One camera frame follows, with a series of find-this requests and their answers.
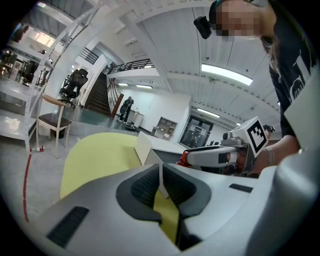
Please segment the bracelet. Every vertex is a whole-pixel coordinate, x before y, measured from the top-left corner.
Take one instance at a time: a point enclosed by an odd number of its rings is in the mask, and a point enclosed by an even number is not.
[[[266,147],[264,149],[268,153],[268,161],[269,161],[268,166],[274,166],[275,165],[275,152],[272,149],[269,149]]]

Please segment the wooden chair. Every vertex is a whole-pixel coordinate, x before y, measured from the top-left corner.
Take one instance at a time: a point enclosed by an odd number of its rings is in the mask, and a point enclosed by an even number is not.
[[[51,104],[61,106],[59,115],[56,113],[47,113],[47,114],[40,115],[42,99],[44,99],[46,102],[49,102]],[[68,137],[69,137],[69,130],[70,130],[71,121],[62,117],[62,113],[64,111],[65,106],[66,106],[65,103],[47,95],[47,94],[42,94],[40,102],[39,102],[38,114],[36,117],[36,145],[39,147],[39,125],[43,126],[45,128],[48,128],[49,140],[51,140],[51,131],[50,130],[54,130],[56,132],[55,157],[57,159],[58,159],[59,132],[63,129],[67,129],[66,130],[66,137],[65,137],[65,147],[66,148],[68,147]]]

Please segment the chair cushion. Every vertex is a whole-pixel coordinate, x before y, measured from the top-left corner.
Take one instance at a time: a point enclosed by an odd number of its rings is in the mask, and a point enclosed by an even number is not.
[[[39,119],[44,121],[45,123],[57,127],[58,126],[58,120],[59,120],[59,115],[55,113],[48,113],[48,114],[43,114],[39,116]],[[61,122],[60,122],[60,127],[67,126],[71,124],[71,121],[61,117]]]

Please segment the balcony railing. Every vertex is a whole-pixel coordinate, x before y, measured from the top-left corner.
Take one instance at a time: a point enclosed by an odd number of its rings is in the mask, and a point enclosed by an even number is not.
[[[110,74],[127,71],[127,70],[137,70],[137,69],[147,69],[147,68],[154,68],[154,64],[149,58],[135,60],[132,62],[128,62],[126,64],[121,64],[118,66],[114,66]]]
[[[96,60],[99,58],[94,52],[90,51],[88,48],[83,48],[82,52],[79,54],[80,57],[84,58],[87,62],[92,65],[95,64]]]

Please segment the hair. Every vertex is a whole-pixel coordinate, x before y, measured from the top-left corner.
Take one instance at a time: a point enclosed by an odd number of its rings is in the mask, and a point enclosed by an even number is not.
[[[248,2],[249,4],[256,6],[256,7],[261,7],[260,5],[252,3],[253,0],[243,0],[245,2]],[[209,22],[210,24],[213,25],[214,30],[216,31],[218,36],[228,36],[229,33],[227,30],[221,30],[221,26],[216,24],[216,12],[217,12],[217,7],[216,7],[217,1],[214,1],[211,4],[210,11],[209,11]],[[262,42],[262,46],[268,55],[270,59],[270,66],[271,68],[278,72],[278,40],[276,37],[272,38],[270,36],[261,36],[260,40]]]

